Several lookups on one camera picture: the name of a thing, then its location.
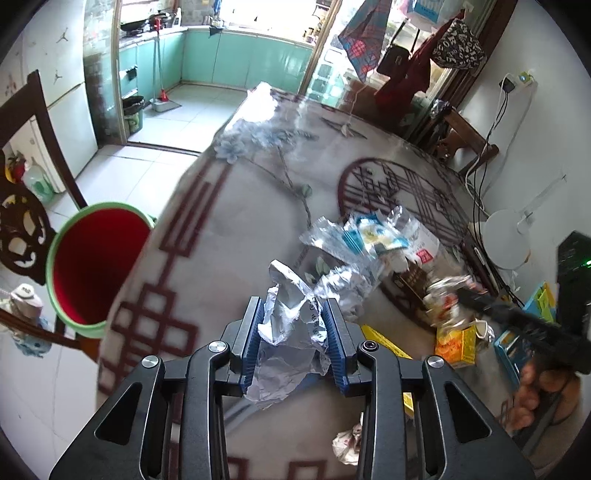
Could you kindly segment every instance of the hanging bag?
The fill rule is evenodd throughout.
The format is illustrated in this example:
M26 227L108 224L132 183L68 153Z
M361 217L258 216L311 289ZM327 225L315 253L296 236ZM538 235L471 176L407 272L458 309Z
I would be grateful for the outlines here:
M378 68L376 71L382 75L386 75L386 77L390 77L390 80L397 80L400 81L406 75L408 70L408 61L410 59L411 53L414 51L414 47L417 44L418 34L420 30L417 30L417 35L414 37L413 46L410 51L406 48L401 47L400 45L396 45L394 40L399 35L399 33L404 28L406 21L402 22L396 33L392 37L390 41L390 45L386 49L386 53L382 58L382 61L379 63Z
M437 43L431 59L444 69L469 70L486 60L486 53L470 27L456 18Z

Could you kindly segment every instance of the food packaging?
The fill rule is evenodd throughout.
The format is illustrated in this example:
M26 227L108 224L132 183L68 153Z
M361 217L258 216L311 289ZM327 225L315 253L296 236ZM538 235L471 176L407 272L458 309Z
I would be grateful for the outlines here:
M476 363L476 327L465 330L437 329L435 355L445 359L453 368L467 367Z

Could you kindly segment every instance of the bottle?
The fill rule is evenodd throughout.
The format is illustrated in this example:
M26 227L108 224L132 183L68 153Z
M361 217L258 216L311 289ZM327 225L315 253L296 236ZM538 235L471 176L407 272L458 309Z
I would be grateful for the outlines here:
M51 184L43 169L27 160L25 163L25 173L22 176L22 182L35 194L41 203L48 203L54 195Z

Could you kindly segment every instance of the black cable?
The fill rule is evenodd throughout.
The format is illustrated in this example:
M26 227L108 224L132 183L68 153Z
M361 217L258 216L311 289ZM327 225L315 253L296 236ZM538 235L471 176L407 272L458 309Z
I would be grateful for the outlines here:
M503 117L505 116L508 104L509 104L509 95L505 92L505 99L503 101L503 104L501 105L501 108L499 109L499 112L497 113L497 116L495 118L495 123L493 124L493 126L491 127L491 129L489 130L489 132L486 136L485 146L484 146L482 152L476 158L475 164L480 161L482 154L488 148L489 140L492 135L492 132L503 120ZM482 186L484 185L484 179L486 177L487 170L488 170L488 162L485 164L485 169L483 172L482 179L480 181L480 185L478 187L478 191L476 190L476 169L474 170L474 173L473 173L472 190L474 192L474 195L473 195L474 202L472 204L472 222L474 225L474 235L472 235L472 233L470 233L470 235L473 238L474 242L476 243L476 246L480 248L480 251L482 252L482 254L484 256L484 260L488 264L490 272L492 273L492 275L493 275L494 279L496 280L497 284L499 285L499 287L507 292L507 295L510 296L510 298L513 300L514 303L516 303L519 306L523 306L523 302L513 293L513 291L509 288L509 286L506 284L506 282L502 279L500 273L496 269L496 266L491 261L488 254L486 253L486 249L484 248L484 243L482 241L482 232L480 230L480 218L481 218L480 207L483 207L483 203L482 203L482 198L480 195L482 194ZM477 206L478 206L478 221L476 221L476 207Z

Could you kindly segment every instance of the human hand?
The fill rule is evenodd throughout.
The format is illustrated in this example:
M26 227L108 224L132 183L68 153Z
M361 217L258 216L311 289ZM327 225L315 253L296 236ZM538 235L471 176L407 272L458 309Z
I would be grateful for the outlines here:
M580 387L580 378L574 372L566 369L546 370L537 378L535 364L533 361L529 361L521 369L519 389L515 394L513 408L509 412L510 428L521 430L534 422L534 410L540 404L541 390L553 393L563 389L553 423L564 420L573 412L579 402Z

